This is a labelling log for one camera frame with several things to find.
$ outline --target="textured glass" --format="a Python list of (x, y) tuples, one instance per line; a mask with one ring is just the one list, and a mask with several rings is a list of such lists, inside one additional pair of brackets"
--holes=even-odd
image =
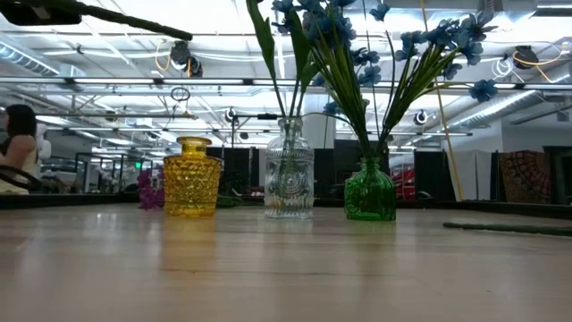
[(362, 158), (361, 171), (346, 180), (344, 201), (348, 219), (395, 220), (395, 185), (378, 158)]
[(212, 216), (216, 210), (221, 160), (206, 156), (210, 140), (178, 138), (182, 155), (164, 159), (165, 213), (169, 216)]
[(280, 137), (266, 147), (265, 216), (311, 219), (314, 206), (314, 150), (300, 136), (302, 121), (281, 119)]

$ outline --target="light wood tabletop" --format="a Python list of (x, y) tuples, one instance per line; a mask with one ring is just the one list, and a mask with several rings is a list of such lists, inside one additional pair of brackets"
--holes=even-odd
[(450, 230), (570, 222), (398, 210), (310, 222), (262, 208), (164, 217), (135, 204), (0, 212), (0, 321), (571, 320), (572, 239)]

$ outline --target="table surface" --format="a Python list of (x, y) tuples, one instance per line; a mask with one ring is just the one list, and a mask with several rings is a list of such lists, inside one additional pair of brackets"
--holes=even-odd
[(442, 228), (568, 225), (459, 210), (396, 223), (164, 217), (136, 205), (0, 212), (0, 321), (570, 321), (572, 239)]

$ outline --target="woman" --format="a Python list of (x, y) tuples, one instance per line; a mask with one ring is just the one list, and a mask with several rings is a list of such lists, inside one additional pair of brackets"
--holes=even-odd
[[(36, 175), (38, 160), (36, 114), (26, 105), (12, 105), (5, 110), (4, 128), (8, 139), (0, 146), (0, 165), (9, 165)], [(28, 193), (25, 189), (0, 180), (0, 193)]]

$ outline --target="exposed ductwork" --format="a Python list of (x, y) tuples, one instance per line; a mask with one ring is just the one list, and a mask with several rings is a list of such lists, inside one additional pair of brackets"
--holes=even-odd
[[(37, 58), (37, 55), (33, 51), (21, 48), (6, 36), (0, 36), (0, 58), (39, 76), (85, 77), (85, 73), (76, 66), (59, 64), (58, 68), (54, 68), (52, 64)], [(62, 85), (60, 87), (72, 89), (73, 91), (82, 91), (85, 88), (77, 84)]]
[[(552, 83), (570, 83), (572, 82), (572, 77), (570, 77), (572, 74), (572, 63), (557, 67), (546, 72), (546, 74)], [(546, 81), (544, 78), (538, 77), (530, 82), (540, 83)], [(536, 106), (545, 100), (546, 98), (544, 98), (544, 93), (541, 90), (526, 90), (507, 97), (496, 97), (449, 120), (448, 128), (450, 131), (460, 128), (472, 129), (528, 107)]]

